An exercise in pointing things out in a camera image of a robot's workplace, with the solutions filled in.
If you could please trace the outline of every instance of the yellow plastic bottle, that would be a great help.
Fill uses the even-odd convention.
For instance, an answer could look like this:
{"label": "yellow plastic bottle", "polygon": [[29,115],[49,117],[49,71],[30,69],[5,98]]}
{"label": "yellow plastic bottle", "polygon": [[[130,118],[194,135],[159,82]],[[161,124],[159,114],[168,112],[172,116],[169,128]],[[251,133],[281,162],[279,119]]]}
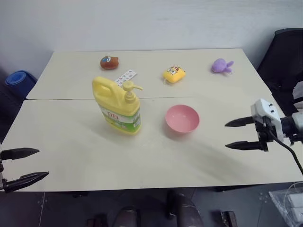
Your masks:
{"label": "yellow plastic bottle", "polygon": [[140,100],[134,88],[143,90],[131,81],[124,82],[121,88],[104,77],[93,79],[93,94],[105,120],[129,135],[136,135],[141,127]]}

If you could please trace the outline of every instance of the yellow plush toy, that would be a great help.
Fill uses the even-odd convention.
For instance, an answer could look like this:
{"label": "yellow plush toy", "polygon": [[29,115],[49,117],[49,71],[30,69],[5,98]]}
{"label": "yellow plush toy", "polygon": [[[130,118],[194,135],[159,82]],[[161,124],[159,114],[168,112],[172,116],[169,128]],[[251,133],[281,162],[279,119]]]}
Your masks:
{"label": "yellow plush toy", "polygon": [[180,67],[172,66],[163,72],[163,77],[170,83],[176,83],[185,77],[185,71]]}

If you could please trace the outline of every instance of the bottle handle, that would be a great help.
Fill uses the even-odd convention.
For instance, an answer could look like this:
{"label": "bottle handle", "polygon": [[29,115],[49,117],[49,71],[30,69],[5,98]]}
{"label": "bottle handle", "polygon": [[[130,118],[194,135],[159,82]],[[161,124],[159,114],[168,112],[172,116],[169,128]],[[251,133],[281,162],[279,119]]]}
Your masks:
{"label": "bottle handle", "polygon": [[93,94],[95,99],[107,96],[113,96],[116,102],[119,102],[117,97],[116,89],[118,88],[117,84],[107,78],[95,77],[92,82],[93,85]]}

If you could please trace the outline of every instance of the black cable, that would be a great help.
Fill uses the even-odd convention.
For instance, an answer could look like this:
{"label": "black cable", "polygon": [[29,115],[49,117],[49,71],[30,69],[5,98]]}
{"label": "black cable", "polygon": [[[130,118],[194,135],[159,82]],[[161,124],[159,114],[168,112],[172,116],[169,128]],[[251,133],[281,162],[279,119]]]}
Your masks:
{"label": "black cable", "polygon": [[302,175],[303,175],[303,169],[302,169],[302,166],[297,158],[297,155],[295,155],[295,152],[294,150],[292,150],[289,146],[287,146],[285,143],[283,143],[282,141],[280,141],[274,134],[272,131],[269,131],[270,135],[272,136],[273,140],[276,141],[278,144],[280,144],[282,147],[286,148],[287,150],[290,151],[290,153],[292,153],[293,157],[294,157],[294,160],[296,162],[296,164],[298,165]]}

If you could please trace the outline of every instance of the plastic bowl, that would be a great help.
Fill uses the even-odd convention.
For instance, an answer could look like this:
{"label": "plastic bowl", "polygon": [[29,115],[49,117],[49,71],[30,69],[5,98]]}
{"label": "plastic bowl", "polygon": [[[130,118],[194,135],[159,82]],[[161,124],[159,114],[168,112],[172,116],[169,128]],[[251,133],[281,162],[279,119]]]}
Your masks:
{"label": "plastic bowl", "polygon": [[174,105],[165,115],[167,125],[181,133],[188,133],[197,128],[200,122],[198,113],[187,105]]}

